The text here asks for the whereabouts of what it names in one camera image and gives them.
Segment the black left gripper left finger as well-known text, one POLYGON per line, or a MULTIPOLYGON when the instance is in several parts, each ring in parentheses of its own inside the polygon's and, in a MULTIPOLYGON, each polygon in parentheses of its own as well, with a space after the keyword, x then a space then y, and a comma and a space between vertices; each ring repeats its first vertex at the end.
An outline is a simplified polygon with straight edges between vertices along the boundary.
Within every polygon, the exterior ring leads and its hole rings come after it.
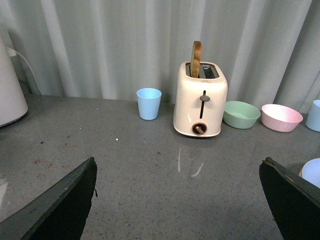
POLYGON ((0 223, 2 240, 79 240, 92 206, 97 165, 90 157, 0 223))

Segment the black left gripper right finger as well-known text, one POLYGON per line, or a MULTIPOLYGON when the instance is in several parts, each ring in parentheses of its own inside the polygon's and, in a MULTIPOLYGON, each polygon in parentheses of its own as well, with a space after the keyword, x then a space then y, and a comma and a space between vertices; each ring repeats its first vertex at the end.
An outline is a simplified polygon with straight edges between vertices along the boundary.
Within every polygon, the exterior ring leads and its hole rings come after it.
POLYGON ((320 238, 320 189, 267 157, 259 178, 272 216, 285 240, 320 238))

